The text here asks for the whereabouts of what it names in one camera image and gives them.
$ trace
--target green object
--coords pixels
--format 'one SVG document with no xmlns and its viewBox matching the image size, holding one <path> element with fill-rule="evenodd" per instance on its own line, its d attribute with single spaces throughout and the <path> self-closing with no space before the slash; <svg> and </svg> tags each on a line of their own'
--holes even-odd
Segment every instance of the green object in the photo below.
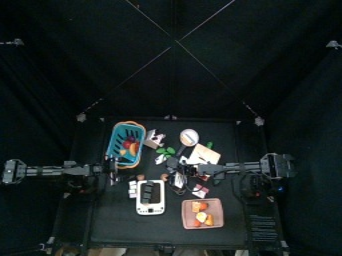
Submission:
<svg viewBox="0 0 342 256">
<path fill-rule="evenodd" d="M 163 154 L 165 158 L 171 157 L 176 153 L 175 149 L 171 147 L 168 147 L 167 149 L 158 148 L 154 152 L 157 154 Z"/>
<path fill-rule="evenodd" d="M 171 147 L 168 147 L 168 148 L 165 149 L 165 151 L 167 151 L 171 155 L 173 155 L 173 154 L 176 153 L 175 149 L 171 148 Z"/>
<path fill-rule="evenodd" d="M 157 154 L 164 154 L 165 149 L 164 149 L 164 148 L 158 148 L 154 152 L 156 152 Z"/>
<path fill-rule="evenodd" d="M 213 143 L 209 141 L 209 142 L 207 143 L 207 148 L 208 148 L 208 149 L 212 149 L 212 145 L 213 145 Z"/>
</svg>

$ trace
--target plastic container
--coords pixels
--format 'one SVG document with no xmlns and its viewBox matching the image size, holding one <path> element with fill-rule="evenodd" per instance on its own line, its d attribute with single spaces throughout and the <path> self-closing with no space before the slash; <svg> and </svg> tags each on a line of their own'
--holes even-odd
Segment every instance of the plastic container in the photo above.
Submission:
<svg viewBox="0 0 342 256">
<path fill-rule="evenodd" d="M 212 226 L 207 226 L 204 224 L 201 224 L 199 227 L 193 226 L 196 213 L 192 212 L 192 202 L 203 202 L 208 204 L 208 208 L 203 212 L 205 214 L 212 215 L 212 218 L 213 218 Z M 208 228 L 223 227 L 224 219 L 223 219 L 223 208 L 221 208 L 220 200 L 217 198 L 184 200 L 181 203 L 181 220 L 183 220 L 184 229 L 208 229 Z"/>
<path fill-rule="evenodd" d="M 126 140 L 128 136 L 132 136 L 134 138 L 133 143 L 138 142 L 138 148 L 137 148 L 137 151 L 134 152 L 134 155 L 130 154 L 129 148 L 126 149 L 122 147 L 122 142 Z M 144 136 L 145 136 L 145 129 L 136 122 L 125 121 L 114 124 L 105 155 L 108 157 L 120 159 L 117 163 L 118 169 L 133 168 L 138 164 Z"/>
</svg>

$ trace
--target black tent ceiling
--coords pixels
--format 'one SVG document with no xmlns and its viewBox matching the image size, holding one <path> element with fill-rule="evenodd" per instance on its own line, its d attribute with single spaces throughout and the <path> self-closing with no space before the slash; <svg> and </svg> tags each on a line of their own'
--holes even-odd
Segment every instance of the black tent ceiling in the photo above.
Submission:
<svg viewBox="0 0 342 256">
<path fill-rule="evenodd" d="M 1 1 L 77 114 L 267 116 L 325 55 L 339 1 Z"/>
</svg>

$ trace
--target black fabric wall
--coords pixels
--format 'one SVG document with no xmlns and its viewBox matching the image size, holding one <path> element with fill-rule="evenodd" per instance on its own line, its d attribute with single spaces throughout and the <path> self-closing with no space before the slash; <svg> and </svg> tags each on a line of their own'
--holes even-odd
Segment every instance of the black fabric wall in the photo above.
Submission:
<svg viewBox="0 0 342 256">
<path fill-rule="evenodd" d="M 12 37 L 1 24 L 0 31 L 0 38 Z M 68 160 L 74 117 L 20 47 L 0 47 L 0 104 L 1 172 L 9 159 L 29 166 L 61 165 Z M 60 189 L 42 181 L 0 186 L 0 255 L 9 248 L 46 241 L 60 195 Z"/>
<path fill-rule="evenodd" d="M 340 1 L 2 0 L 0 10 L 0 42 L 25 43 L 0 45 L 1 162 L 61 164 L 84 111 L 237 120 L 256 112 L 269 149 L 297 159 L 281 201 L 288 241 L 339 254 L 340 53 L 324 46 L 340 38 Z M 0 249 L 45 241 L 58 190 L 0 189 Z"/>
<path fill-rule="evenodd" d="M 297 176 L 281 199 L 283 227 L 299 255 L 342 253 L 342 51 L 331 50 L 269 116 L 271 151 L 291 152 Z"/>
</svg>

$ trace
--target blue basket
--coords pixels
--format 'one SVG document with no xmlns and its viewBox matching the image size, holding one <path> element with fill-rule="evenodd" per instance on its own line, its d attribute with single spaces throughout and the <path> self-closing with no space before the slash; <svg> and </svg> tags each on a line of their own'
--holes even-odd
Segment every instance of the blue basket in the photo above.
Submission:
<svg viewBox="0 0 342 256">
<path fill-rule="evenodd" d="M 134 145 L 132 145 L 132 149 L 122 147 L 122 142 L 126 140 L 128 136 L 134 138 L 134 142 L 132 143 L 138 142 L 137 150 L 134 150 Z M 138 164 L 141 148 L 144 144 L 144 136 L 144 127 L 133 121 L 118 122 L 113 126 L 105 155 L 112 158 L 120 158 L 120 162 L 117 163 L 118 169 L 133 168 Z"/>
</svg>

